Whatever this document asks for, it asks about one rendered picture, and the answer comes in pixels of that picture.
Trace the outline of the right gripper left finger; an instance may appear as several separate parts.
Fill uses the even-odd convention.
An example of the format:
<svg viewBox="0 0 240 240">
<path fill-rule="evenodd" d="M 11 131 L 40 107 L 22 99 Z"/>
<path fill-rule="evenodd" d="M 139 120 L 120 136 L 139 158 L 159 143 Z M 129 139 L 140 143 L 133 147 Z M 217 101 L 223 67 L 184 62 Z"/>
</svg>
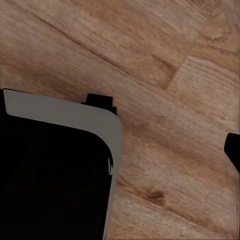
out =
<svg viewBox="0 0 240 240">
<path fill-rule="evenodd" d="M 25 153 L 22 133 L 0 138 L 0 193 Z"/>
</svg>

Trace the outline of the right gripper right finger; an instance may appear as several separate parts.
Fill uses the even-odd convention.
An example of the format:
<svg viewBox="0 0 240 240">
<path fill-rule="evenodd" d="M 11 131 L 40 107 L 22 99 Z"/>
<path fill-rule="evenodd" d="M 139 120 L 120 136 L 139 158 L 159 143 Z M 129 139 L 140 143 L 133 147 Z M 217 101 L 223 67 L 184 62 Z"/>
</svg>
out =
<svg viewBox="0 0 240 240">
<path fill-rule="evenodd" d="M 240 135 L 229 133 L 225 141 L 224 151 L 240 173 Z"/>
</svg>

